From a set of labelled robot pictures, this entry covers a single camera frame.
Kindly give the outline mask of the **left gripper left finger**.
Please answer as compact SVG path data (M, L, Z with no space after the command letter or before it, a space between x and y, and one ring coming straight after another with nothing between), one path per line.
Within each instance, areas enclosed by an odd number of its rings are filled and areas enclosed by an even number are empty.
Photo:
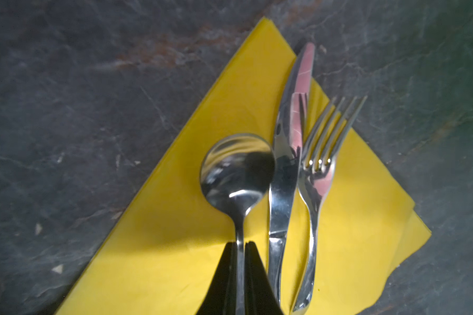
M235 314L237 245L228 242L219 260L208 292L197 311L203 314Z

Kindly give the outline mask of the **silver fork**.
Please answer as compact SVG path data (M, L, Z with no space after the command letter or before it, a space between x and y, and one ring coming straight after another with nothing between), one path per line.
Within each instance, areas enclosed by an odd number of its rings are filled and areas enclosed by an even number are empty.
M313 298L317 262L319 215L335 175L336 160L348 132L368 97L332 99L318 117L304 144L298 190L309 211L310 237L306 267L291 314L305 314Z

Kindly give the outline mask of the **silver spoon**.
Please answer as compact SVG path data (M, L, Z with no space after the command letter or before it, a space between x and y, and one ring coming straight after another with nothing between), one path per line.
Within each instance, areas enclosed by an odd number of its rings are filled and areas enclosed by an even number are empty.
M220 140L200 168L200 187L208 203L234 223L236 240L235 313L245 313L244 220L269 190L275 156L269 143L250 133Z

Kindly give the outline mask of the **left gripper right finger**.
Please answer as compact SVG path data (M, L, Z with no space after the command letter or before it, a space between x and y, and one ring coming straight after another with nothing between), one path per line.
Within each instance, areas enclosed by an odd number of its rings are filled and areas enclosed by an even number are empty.
M244 285L246 314L283 315L270 286L256 244L245 245Z

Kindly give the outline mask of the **yellow paper napkin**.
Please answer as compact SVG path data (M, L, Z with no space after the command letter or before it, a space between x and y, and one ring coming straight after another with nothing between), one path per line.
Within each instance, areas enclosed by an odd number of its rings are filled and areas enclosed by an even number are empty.
M273 138L295 55L263 18L235 53L152 175L121 216L59 314L194 314L227 242L231 219L199 185L200 165L236 133ZM341 147L321 208L309 314L358 314L431 231L415 202L355 132Z

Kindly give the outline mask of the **silver knife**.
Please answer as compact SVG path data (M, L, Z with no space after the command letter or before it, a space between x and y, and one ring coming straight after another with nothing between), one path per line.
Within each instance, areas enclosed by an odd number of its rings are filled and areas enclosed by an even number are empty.
M286 81L273 134L275 173L269 191L268 279L278 303L281 302L282 262L303 151L314 60L315 45L307 42Z

